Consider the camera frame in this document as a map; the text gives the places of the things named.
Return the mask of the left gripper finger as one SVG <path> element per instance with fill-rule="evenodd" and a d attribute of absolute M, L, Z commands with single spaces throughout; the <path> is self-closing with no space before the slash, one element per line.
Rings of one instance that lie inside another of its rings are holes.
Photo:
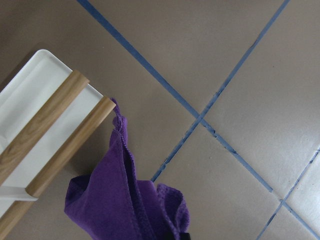
<path fill-rule="evenodd" d="M 180 240 L 191 240 L 191 235 L 188 232 L 180 232 L 179 239 Z"/>

